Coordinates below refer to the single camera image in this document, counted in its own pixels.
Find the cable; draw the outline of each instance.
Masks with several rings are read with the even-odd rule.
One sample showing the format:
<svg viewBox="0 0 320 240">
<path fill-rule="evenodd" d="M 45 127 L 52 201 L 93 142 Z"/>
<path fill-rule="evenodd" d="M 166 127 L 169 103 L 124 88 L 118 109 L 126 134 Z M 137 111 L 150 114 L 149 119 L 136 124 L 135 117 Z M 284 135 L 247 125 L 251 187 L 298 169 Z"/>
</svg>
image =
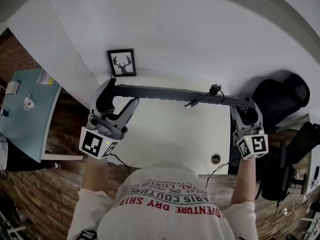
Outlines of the cable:
<svg viewBox="0 0 320 240">
<path fill-rule="evenodd" d="M 122 163 L 125 166 L 125 168 L 128 170 L 129 175 L 133 173 L 132 169 L 125 162 L 123 162 L 116 154 L 111 153 L 109 156 L 114 156 L 116 159 L 118 159 L 119 162 Z"/>
<path fill-rule="evenodd" d="M 27 170 L 25 171 L 27 174 L 29 174 L 29 176 L 32 176 L 32 175 L 34 175 L 34 173 L 36 172 L 35 170 L 33 171 L 33 172 L 31 172 L 31 173 L 29 173 Z"/>
<path fill-rule="evenodd" d="M 274 215 L 270 219 L 270 225 L 268 227 L 269 231 L 272 230 L 275 227 L 277 220 L 280 219 L 284 215 L 283 213 L 281 213 L 281 215 L 278 218 L 276 217 L 278 208 L 279 208 L 279 206 L 277 205 L 276 209 L 275 209 L 275 212 L 274 212 Z"/>
<path fill-rule="evenodd" d="M 285 229 L 285 228 L 287 227 L 287 225 L 288 225 L 288 223 L 289 223 L 289 221 L 290 221 L 290 219 L 291 219 L 291 217 L 292 217 L 292 215 L 293 215 L 294 213 L 295 213 L 295 217 L 294 217 L 293 222 L 291 223 L 291 226 L 289 227 L 289 229 L 286 231 L 286 233 L 285 233 L 284 235 L 286 235 L 286 234 L 289 233 L 289 231 L 291 230 L 294 222 L 295 222 L 296 219 L 297 219 L 298 213 L 296 212 L 295 209 L 297 208 L 298 205 L 299 205 L 299 202 L 298 202 L 297 200 L 292 200 L 291 203 L 290 203 L 290 205 L 289 205 L 287 214 L 289 214 L 290 211 L 291 211 L 291 213 L 290 213 L 290 215 L 287 215 L 287 216 L 288 216 L 287 221 L 286 221 L 284 227 L 282 227 L 282 229 Z M 279 220 L 280 218 L 282 218 L 283 216 L 285 216 L 285 214 L 284 214 L 282 211 L 281 211 L 281 215 L 280 215 L 279 217 L 276 216 L 276 215 L 277 215 L 278 208 L 279 208 L 279 206 L 276 208 L 276 210 L 275 210 L 275 212 L 274 212 L 274 215 L 273 215 L 272 218 L 270 219 L 270 225 L 269 225 L 269 227 L 268 227 L 268 230 L 269 230 L 269 231 L 271 231 L 271 230 L 275 227 L 275 225 L 276 225 L 276 223 L 277 223 L 277 220 Z M 279 236 L 281 233 L 282 233 L 282 231 L 280 230 L 279 233 L 278 233 L 276 236 L 274 236 L 274 238 L 277 239 L 278 236 Z"/>
<path fill-rule="evenodd" d="M 187 109 L 189 107 L 194 107 L 195 105 L 198 104 L 198 101 L 201 101 L 205 96 L 207 96 L 207 95 L 215 96 L 215 95 L 217 95 L 218 92 L 220 92 L 223 96 L 223 99 L 221 100 L 221 102 L 224 102 L 226 97 L 225 97 L 225 94 L 221 90 L 221 85 L 213 84 L 213 85 L 211 85 L 211 87 L 207 93 L 202 94 L 202 96 L 199 95 L 198 98 L 191 100 L 187 105 L 185 105 L 185 108 Z"/>
<path fill-rule="evenodd" d="M 229 161 L 229 162 L 227 162 L 227 163 L 225 163 L 225 164 L 219 165 L 218 168 L 215 169 L 215 170 L 210 174 L 210 176 L 208 177 L 208 179 L 206 180 L 205 188 L 208 187 L 209 179 L 211 178 L 211 176 L 212 176 L 216 171 L 219 171 L 222 167 L 227 166 L 227 165 L 231 164 L 232 162 L 234 162 L 234 161 L 236 161 L 236 160 L 240 160 L 240 159 L 241 159 L 241 157 L 238 157 L 238 158 L 233 159 L 233 160 L 231 160 L 231 161 Z"/>
<path fill-rule="evenodd" d="M 297 219 L 298 213 L 297 213 L 296 210 L 295 210 L 295 208 L 297 208 L 297 206 L 299 205 L 299 202 L 298 202 L 297 200 L 292 200 L 292 201 L 291 201 L 291 203 L 290 203 L 290 205 L 289 205 L 289 208 L 288 208 L 288 213 L 289 213 L 290 208 L 291 208 L 291 206 L 292 206 L 293 203 L 294 203 L 294 205 L 293 205 L 293 207 L 292 207 L 292 211 L 291 211 L 290 215 L 288 215 L 288 219 L 287 219 L 287 221 L 286 221 L 283 229 L 285 229 L 285 228 L 287 227 L 287 225 L 288 225 L 288 223 L 289 223 L 289 221 L 290 221 L 291 216 L 292 216 L 293 213 L 295 213 L 295 217 L 294 217 L 293 222 L 291 223 L 291 226 L 289 227 L 289 229 L 286 231 L 286 233 L 285 233 L 284 235 L 287 235 L 287 234 L 289 233 L 289 231 L 291 230 L 294 222 L 295 222 L 296 219 Z M 282 233 L 282 230 L 279 231 L 279 233 L 276 235 L 275 239 L 277 239 L 278 236 L 279 236 L 281 233 Z"/>
</svg>

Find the desk leg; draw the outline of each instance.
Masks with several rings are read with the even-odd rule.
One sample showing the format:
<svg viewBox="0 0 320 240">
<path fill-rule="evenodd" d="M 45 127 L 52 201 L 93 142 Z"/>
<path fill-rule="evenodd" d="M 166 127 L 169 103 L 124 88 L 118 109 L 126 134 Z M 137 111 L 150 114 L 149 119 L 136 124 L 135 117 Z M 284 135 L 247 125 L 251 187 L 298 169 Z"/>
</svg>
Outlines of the desk leg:
<svg viewBox="0 0 320 240">
<path fill-rule="evenodd" d="M 83 155 L 43 153 L 41 160 L 82 160 Z"/>
</svg>

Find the small white box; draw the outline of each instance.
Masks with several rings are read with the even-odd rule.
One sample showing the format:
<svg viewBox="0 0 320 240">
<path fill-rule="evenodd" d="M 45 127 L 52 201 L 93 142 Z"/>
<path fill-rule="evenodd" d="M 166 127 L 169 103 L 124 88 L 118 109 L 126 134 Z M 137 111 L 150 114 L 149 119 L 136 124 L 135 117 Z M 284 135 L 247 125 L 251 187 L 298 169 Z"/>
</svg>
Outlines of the small white box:
<svg viewBox="0 0 320 240">
<path fill-rule="evenodd" d="M 97 130 L 82 127 L 79 150 L 96 159 L 104 159 L 111 154 L 119 141 L 102 135 Z"/>
<path fill-rule="evenodd" d="M 257 159 L 269 152 L 267 134 L 244 135 L 236 144 L 244 160 Z"/>
<path fill-rule="evenodd" d="M 17 81 L 12 81 L 12 82 L 8 83 L 6 90 L 5 90 L 5 94 L 16 95 L 18 87 L 19 87 L 19 83 Z"/>
</svg>

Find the black cable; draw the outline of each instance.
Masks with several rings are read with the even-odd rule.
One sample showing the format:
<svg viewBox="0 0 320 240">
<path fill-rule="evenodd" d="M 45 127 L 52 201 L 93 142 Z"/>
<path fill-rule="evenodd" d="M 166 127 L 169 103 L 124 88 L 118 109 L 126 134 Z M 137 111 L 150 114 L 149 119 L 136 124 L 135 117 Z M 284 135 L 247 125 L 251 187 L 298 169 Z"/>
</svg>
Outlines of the black cable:
<svg viewBox="0 0 320 240">
<path fill-rule="evenodd" d="M 277 220 L 280 219 L 284 215 L 283 213 L 281 213 L 281 215 L 278 218 L 276 217 L 276 213 L 278 211 L 278 208 L 279 208 L 279 206 L 277 205 L 276 209 L 275 209 L 275 212 L 274 212 L 274 215 L 270 219 L 270 225 L 268 227 L 269 231 L 272 230 L 275 227 Z"/>
<path fill-rule="evenodd" d="M 226 97 L 225 97 L 225 94 L 221 90 L 221 85 L 213 84 L 213 85 L 211 85 L 211 87 L 207 93 L 199 95 L 198 98 L 191 100 L 187 105 L 185 105 L 185 107 L 186 108 L 194 107 L 195 105 L 198 104 L 198 101 L 201 101 L 205 96 L 207 96 L 207 95 L 215 96 L 215 95 L 217 95 L 218 92 L 220 92 L 223 96 L 223 99 L 221 100 L 221 102 L 224 102 Z"/>
<path fill-rule="evenodd" d="M 128 170 L 129 175 L 133 173 L 132 169 L 125 162 L 123 162 L 116 154 L 111 153 L 109 156 L 114 156 L 116 159 L 118 159 L 119 162 L 122 163 L 125 166 L 125 168 Z"/>
<path fill-rule="evenodd" d="M 288 225 L 288 223 L 289 223 L 289 221 L 290 221 L 291 216 L 292 216 L 293 213 L 295 213 L 295 218 L 294 218 L 293 222 L 291 223 L 290 228 L 286 231 L 286 233 L 285 233 L 284 235 L 286 235 L 286 234 L 289 233 L 289 231 L 291 230 L 294 222 L 295 222 L 296 219 L 297 219 L 297 214 L 298 214 L 298 213 L 297 213 L 296 210 L 295 210 L 295 208 L 297 208 L 297 206 L 299 205 L 299 202 L 298 202 L 297 200 L 292 200 L 292 201 L 291 201 L 291 203 L 290 203 L 290 205 L 289 205 L 289 208 L 288 208 L 288 213 L 289 213 L 290 208 L 291 208 L 291 206 L 292 206 L 293 203 L 294 203 L 294 205 L 293 205 L 293 207 L 292 207 L 292 211 L 291 211 L 290 215 L 287 216 L 288 219 L 286 220 L 286 223 L 285 223 L 283 229 L 285 229 L 285 228 L 287 227 L 287 225 Z M 277 239 L 282 232 L 283 232 L 282 230 L 279 230 L 279 233 L 278 233 L 278 234 L 276 235 L 276 237 L 274 237 L 274 238 Z"/>
<path fill-rule="evenodd" d="M 222 167 L 227 166 L 227 165 L 231 164 L 232 162 L 237 161 L 237 160 L 240 160 L 240 159 L 241 159 L 241 157 L 238 157 L 238 158 L 233 159 L 233 160 L 231 160 L 231 161 L 229 161 L 229 162 L 227 162 L 227 163 L 225 163 L 225 164 L 219 165 L 218 168 L 215 169 L 215 170 L 210 174 L 210 176 L 208 177 L 208 179 L 206 180 L 205 188 L 208 187 L 209 179 L 211 178 L 211 176 L 212 176 L 216 171 L 219 171 Z"/>
<path fill-rule="evenodd" d="M 34 175 L 34 173 L 36 172 L 35 170 L 32 173 L 29 173 L 28 171 L 25 171 L 27 174 L 29 174 L 29 176 Z"/>
</svg>

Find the deer antler drawing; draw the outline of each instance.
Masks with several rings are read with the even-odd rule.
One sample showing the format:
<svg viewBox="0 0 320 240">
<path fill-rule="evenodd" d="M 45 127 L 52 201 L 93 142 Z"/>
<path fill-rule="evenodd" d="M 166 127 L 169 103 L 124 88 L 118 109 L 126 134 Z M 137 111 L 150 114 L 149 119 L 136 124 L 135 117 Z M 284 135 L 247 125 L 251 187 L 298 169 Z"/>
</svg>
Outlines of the deer antler drawing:
<svg viewBox="0 0 320 240">
<path fill-rule="evenodd" d="M 121 69 L 121 73 L 122 74 L 128 74 L 129 72 L 126 71 L 126 66 L 130 65 L 132 62 L 131 62 L 131 59 L 128 57 L 128 56 L 125 56 L 126 59 L 128 60 L 128 64 L 126 64 L 125 62 L 123 62 L 123 66 L 121 66 L 121 63 L 117 64 L 117 56 L 115 56 L 112 61 L 113 61 L 113 64 L 118 66 L 119 69 Z"/>
</svg>

